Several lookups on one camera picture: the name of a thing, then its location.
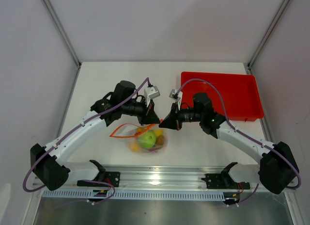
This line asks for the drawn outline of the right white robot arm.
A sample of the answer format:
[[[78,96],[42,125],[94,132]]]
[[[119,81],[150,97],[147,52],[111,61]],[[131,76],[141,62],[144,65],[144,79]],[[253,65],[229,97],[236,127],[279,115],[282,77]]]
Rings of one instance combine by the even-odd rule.
[[[204,133],[225,141],[246,153],[256,164],[232,162],[220,173],[221,182],[226,188],[237,183],[262,184],[273,194],[280,194],[290,188],[290,183],[300,179],[299,169],[290,147],[279,142],[256,139],[237,126],[227,117],[214,111],[207,93],[196,93],[193,96],[193,107],[181,107],[182,93],[173,89],[170,98],[175,102],[170,113],[160,123],[164,129],[180,130],[183,123],[197,122]]]

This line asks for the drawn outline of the yellow orange with leaf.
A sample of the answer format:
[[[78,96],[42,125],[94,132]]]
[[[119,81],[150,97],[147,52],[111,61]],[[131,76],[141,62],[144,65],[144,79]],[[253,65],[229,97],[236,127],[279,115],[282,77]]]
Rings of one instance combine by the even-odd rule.
[[[133,152],[140,152],[141,151],[141,147],[138,143],[136,142],[131,142],[129,143],[129,148],[133,151]]]

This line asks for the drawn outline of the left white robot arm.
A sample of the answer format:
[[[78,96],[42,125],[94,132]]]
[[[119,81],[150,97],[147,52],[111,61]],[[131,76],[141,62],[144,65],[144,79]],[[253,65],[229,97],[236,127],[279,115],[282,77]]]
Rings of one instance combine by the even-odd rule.
[[[31,168],[50,191],[54,191],[67,182],[78,186],[100,186],[108,183],[105,168],[97,161],[69,163],[68,159],[89,138],[107,128],[122,115],[135,116],[141,125],[158,124],[160,119],[154,111],[153,99],[160,95],[158,88],[148,84],[143,95],[141,87],[122,80],[114,91],[96,101],[79,123],[68,133],[41,146],[35,144],[30,149]]]

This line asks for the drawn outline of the yellow pear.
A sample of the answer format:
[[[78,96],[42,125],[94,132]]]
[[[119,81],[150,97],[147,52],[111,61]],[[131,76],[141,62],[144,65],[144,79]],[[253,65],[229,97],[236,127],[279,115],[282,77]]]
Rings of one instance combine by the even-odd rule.
[[[154,129],[156,137],[163,135],[163,129]]]

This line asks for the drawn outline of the green apple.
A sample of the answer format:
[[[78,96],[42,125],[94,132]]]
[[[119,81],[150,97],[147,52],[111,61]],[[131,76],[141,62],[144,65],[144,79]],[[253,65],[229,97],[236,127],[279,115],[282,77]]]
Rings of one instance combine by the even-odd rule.
[[[151,149],[156,143],[156,135],[153,131],[147,131],[139,136],[138,142],[144,149]]]

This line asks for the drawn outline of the clear orange-zip bag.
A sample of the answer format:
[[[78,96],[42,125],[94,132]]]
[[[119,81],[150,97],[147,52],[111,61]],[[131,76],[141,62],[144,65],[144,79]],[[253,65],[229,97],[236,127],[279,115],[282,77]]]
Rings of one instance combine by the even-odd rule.
[[[165,131],[159,124],[135,125],[125,123],[118,126],[111,138],[121,140],[125,146],[135,153],[157,153],[168,143]]]

